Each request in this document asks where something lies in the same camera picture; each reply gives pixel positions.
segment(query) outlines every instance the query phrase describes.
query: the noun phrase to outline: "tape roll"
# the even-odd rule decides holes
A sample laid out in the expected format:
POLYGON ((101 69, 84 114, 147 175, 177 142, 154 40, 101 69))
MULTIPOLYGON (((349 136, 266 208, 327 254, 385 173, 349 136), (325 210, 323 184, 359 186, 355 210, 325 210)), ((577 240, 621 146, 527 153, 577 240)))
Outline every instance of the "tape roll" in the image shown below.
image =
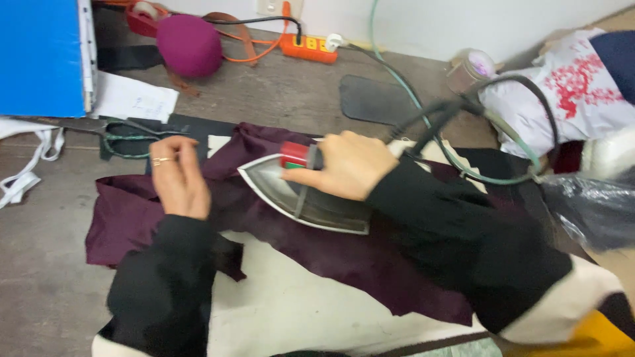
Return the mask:
POLYGON ((151 3, 147 3, 145 1, 139 1, 135 4, 135 7, 132 8, 132 12, 147 15, 154 21, 159 20, 159 10, 157 10, 151 3))

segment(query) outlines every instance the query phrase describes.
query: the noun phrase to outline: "ring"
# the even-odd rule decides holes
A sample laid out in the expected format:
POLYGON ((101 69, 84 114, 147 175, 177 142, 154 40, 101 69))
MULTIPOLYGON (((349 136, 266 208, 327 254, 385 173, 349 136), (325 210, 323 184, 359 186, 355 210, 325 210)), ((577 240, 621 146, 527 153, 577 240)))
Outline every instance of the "ring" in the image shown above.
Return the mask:
POLYGON ((159 166, 163 161, 173 161, 171 158, 154 158, 152 159, 153 166, 159 166))

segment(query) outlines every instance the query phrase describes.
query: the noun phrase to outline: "wall outlet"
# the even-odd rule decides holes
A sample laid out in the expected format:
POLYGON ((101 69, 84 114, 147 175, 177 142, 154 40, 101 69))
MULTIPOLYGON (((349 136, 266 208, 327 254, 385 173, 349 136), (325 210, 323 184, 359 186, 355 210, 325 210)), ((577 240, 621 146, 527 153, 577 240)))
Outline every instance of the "wall outlet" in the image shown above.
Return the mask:
MULTIPOLYGON (((256 0, 256 12, 268 16, 282 16, 284 0, 256 0)), ((291 17, 300 19, 304 0, 287 0, 291 4, 291 17)))

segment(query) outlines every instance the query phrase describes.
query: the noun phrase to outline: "green cable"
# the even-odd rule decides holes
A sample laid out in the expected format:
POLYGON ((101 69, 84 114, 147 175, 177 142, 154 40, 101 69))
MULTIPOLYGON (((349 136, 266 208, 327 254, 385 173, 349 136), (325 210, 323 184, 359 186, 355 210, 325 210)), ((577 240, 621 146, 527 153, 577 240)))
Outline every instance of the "green cable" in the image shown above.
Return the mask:
MULTIPOLYGON (((370 23, 369 23, 369 35, 370 35, 370 43, 373 47, 373 52, 375 53, 375 56, 377 58, 379 58, 380 60, 384 60, 384 58, 382 57, 381 53, 379 53, 379 49, 377 48, 377 45, 375 44, 375 12, 377 12, 377 4, 379 3, 379 0, 373 0, 373 7, 370 11, 370 23)), ((421 103, 419 103, 419 101, 417 100, 417 97, 414 95, 414 93, 412 93, 412 91, 410 90, 410 87, 408 87, 408 85, 406 83, 404 83, 404 81, 390 68, 384 66, 384 68, 386 68, 388 70, 388 72, 390 72, 390 74, 397 80, 397 82, 399 82, 399 84, 401 84, 401 86, 408 92, 408 95, 410 96, 410 99, 412 99, 412 102, 415 104, 415 106, 418 109, 421 109, 421 103)), ((430 121, 428 120, 427 117, 423 117, 425 124, 428 126, 428 128, 430 128, 430 121)), ((448 159, 450 159, 452 166, 458 168, 459 170, 462 171, 462 173, 466 173, 468 176, 474 177, 478 180, 481 180, 483 182, 487 182, 489 184, 495 184, 495 185, 516 185, 519 184, 521 182, 527 181, 532 179, 538 172, 541 171, 541 165, 540 165, 540 160, 538 159, 538 157, 536 156, 536 154, 534 153, 533 150, 531 150, 529 148, 529 146, 527 146, 527 144, 520 139, 519 137, 516 137, 514 139, 515 143, 518 144, 518 146, 520 146, 520 148, 525 151, 525 153, 527 153, 527 156, 529 156, 529 159, 531 160, 531 162, 533 163, 532 166, 532 171, 530 173, 528 173, 527 175, 523 175, 521 177, 518 178, 513 178, 510 180, 502 180, 502 179, 498 179, 498 178, 491 178, 491 177, 486 177, 483 175, 480 175, 479 173, 476 173, 474 171, 472 171, 470 168, 466 167, 465 165, 463 165, 451 152, 447 151, 447 149, 445 148, 445 146, 443 145, 442 142, 440 142, 440 140, 438 140, 438 138, 435 138, 437 144, 439 145, 439 147, 441 148, 441 150, 443 150, 446 153, 446 157, 448 159)))

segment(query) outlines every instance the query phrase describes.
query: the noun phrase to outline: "orange extension cord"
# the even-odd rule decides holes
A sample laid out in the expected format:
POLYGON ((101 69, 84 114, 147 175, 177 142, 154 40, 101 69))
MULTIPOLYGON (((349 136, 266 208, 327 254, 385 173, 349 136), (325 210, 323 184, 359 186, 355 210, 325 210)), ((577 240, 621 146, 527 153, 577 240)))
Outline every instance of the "orange extension cord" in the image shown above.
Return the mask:
MULTIPOLYGON (((138 0, 96 0, 100 3, 104 3, 107 5, 114 5, 114 6, 128 6, 130 4, 136 3, 138 0)), ((162 5, 160 4, 156 4, 156 3, 151 3, 155 6, 157 6, 159 8, 159 10, 164 14, 168 14, 169 11, 166 10, 162 5)), ((282 15, 283 16, 291 16, 291 4, 288 1, 283 2, 282 5, 282 15)), ((269 52, 273 51, 276 47, 278 47, 278 45, 280 44, 280 41, 282 41, 283 35, 286 34, 286 29, 289 26, 289 21, 285 20, 284 21, 284 29, 282 30, 282 33, 280 34, 280 37, 278 37, 277 40, 275 41, 259 41, 259 40, 251 40, 253 43, 261 43, 261 44, 270 44, 271 46, 269 46, 269 48, 267 48, 264 52, 262 52, 261 54, 257 55, 256 57, 252 57, 252 58, 247 58, 244 60, 239 60, 236 58, 230 58, 227 57, 225 55, 223 55, 223 57, 225 57, 226 60, 230 61, 230 62, 251 62, 254 60, 259 60, 262 57, 264 57, 266 54, 268 54, 269 52)), ((236 35, 232 35, 232 34, 228 34, 226 32, 223 31, 219 31, 219 34, 223 35, 223 36, 227 36, 233 39, 239 39, 242 40, 243 38, 236 36, 236 35)))

